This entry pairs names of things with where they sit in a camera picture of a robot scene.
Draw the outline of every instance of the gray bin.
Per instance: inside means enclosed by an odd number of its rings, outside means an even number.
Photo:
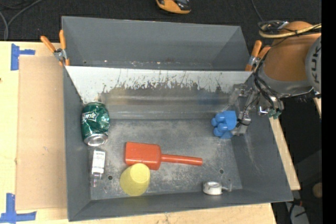
[[[230,140],[212,134],[211,118],[228,108],[233,85],[252,80],[251,73],[244,71],[249,54],[239,26],[65,16],[62,28],[71,61],[71,66],[64,68],[70,221],[293,199],[268,118],[252,114],[248,132]],[[115,84],[102,90],[102,85],[113,80],[111,74],[125,70],[128,77],[115,78]],[[155,76],[157,72],[164,81]],[[172,77],[181,72],[187,77],[196,74],[199,79],[183,77],[172,85]],[[120,83],[131,80],[129,76],[135,73],[141,74],[144,82],[148,79],[144,74],[152,73],[165,91],[150,91],[150,83],[138,83],[132,89]],[[209,87],[200,87],[200,81]],[[211,89],[215,84],[222,90]],[[107,105],[111,131],[103,146],[106,174],[100,187],[91,188],[80,115],[96,93],[105,94],[107,102],[123,101]],[[122,156],[129,140],[160,144],[166,154],[201,156],[204,164],[161,164],[159,170],[151,171],[148,191],[129,197],[118,181],[127,167]],[[219,196],[204,194],[202,182],[212,180],[230,185],[232,190]]]

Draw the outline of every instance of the bottle label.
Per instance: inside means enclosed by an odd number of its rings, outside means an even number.
[[[95,150],[93,152],[93,160],[92,160],[92,173],[104,173],[105,167],[105,152]]]

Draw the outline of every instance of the can lid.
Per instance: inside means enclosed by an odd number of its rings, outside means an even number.
[[[100,146],[105,144],[106,140],[103,137],[96,136],[89,140],[88,145],[89,146]]]

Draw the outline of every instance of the blue tape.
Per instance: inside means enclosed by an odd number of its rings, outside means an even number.
[[[35,220],[36,212],[17,214],[15,211],[15,195],[11,193],[6,194],[6,212],[1,213],[0,223],[15,224],[17,221]]]
[[[11,53],[11,63],[10,69],[11,70],[18,70],[19,69],[19,56],[20,55],[35,55],[35,50],[25,49],[20,50],[20,47],[12,43],[12,53]]]

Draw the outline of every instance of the bin floor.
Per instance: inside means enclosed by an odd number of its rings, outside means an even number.
[[[143,195],[202,191],[202,183],[217,181],[224,187],[242,188],[230,139],[212,133],[211,119],[197,120],[115,120],[111,121],[106,151],[105,174],[97,187],[90,188],[91,199],[128,197],[119,178],[127,168],[125,143],[160,145],[163,154],[200,157],[202,166],[161,163],[151,170],[151,180]]]

